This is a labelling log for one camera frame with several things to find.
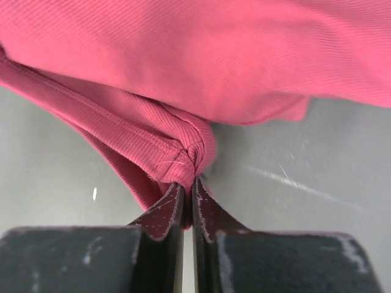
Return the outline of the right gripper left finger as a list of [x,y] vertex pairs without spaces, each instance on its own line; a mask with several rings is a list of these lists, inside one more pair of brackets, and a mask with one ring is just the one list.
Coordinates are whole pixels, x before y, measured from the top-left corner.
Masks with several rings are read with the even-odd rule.
[[132,255],[131,292],[181,292],[185,190],[170,185],[166,194],[128,227],[139,232]]

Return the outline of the red tank top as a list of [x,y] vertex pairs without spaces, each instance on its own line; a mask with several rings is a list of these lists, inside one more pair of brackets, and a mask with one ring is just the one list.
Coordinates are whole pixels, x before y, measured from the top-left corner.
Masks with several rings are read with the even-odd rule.
[[390,106],[389,1],[2,1],[1,85],[78,131],[148,209],[214,160],[210,124]]

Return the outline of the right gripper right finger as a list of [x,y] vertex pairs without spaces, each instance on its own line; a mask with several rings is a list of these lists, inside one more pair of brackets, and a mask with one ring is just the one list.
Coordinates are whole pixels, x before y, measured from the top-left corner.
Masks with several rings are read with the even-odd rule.
[[250,232],[251,229],[237,221],[213,199],[201,177],[196,177],[193,182],[191,202],[195,288],[197,292],[221,292],[216,233],[220,230]]

